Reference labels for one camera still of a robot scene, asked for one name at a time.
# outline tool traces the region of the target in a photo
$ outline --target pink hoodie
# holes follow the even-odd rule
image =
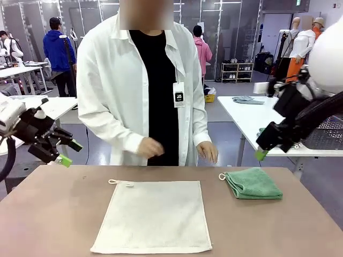
[[[208,44],[205,43],[200,37],[194,37],[194,43],[197,46],[200,66],[202,67],[202,76],[206,74],[206,62],[209,62],[212,58],[212,52]]]

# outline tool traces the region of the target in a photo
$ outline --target mannequin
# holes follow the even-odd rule
[[[300,17],[296,17],[292,21],[292,29],[289,31],[288,37],[286,38],[284,47],[282,49],[281,60],[278,69],[275,73],[277,81],[281,81],[287,76],[288,67],[290,63],[290,53],[293,51],[294,39],[299,33]]]
[[[313,31],[316,33],[316,40],[321,35],[321,29],[324,28],[324,19],[322,17],[318,17],[314,21]]]
[[[297,75],[301,66],[304,64],[306,55],[311,51],[313,45],[315,44],[316,34],[312,30],[313,17],[303,16],[302,17],[302,32],[299,32],[298,36],[294,40],[293,50],[290,53],[290,64],[288,68],[287,77],[292,77]],[[286,80],[297,81],[297,77],[293,77]]]

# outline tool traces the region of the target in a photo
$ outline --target pole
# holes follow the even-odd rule
[[[68,56],[69,68],[70,68],[70,71],[71,71],[71,78],[72,78],[73,86],[74,86],[74,89],[75,89],[75,92],[76,92],[76,76],[75,76],[75,71],[74,71],[74,67],[73,67],[73,61],[71,59],[71,55],[70,55],[70,51],[69,51],[68,40],[66,39],[66,36],[64,38],[62,38],[62,39],[63,39],[63,42],[64,42],[66,54]]]

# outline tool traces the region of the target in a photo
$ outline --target white robot head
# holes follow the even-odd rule
[[[321,89],[330,93],[343,90],[343,17],[316,41],[309,57],[309,72]]]

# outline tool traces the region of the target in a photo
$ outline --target gray wall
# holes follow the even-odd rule
[[[205,24],[204,38],[213,52],[206,79],[219,77],[221,62],[226,59],[253,58],[261,1],[241,1],[226,4],[240,1],[174,0],[174,21],[180,22],[191,32],[198,22]],[[45,58],[42,40],[50,30],[51,17],[62,17],[62,32],[67,35],[74,28],[79,38],[78,45],[81,36],[117,13],[118,3],[119,0],[2,1],[5,28],[20,40],[25,61]]]

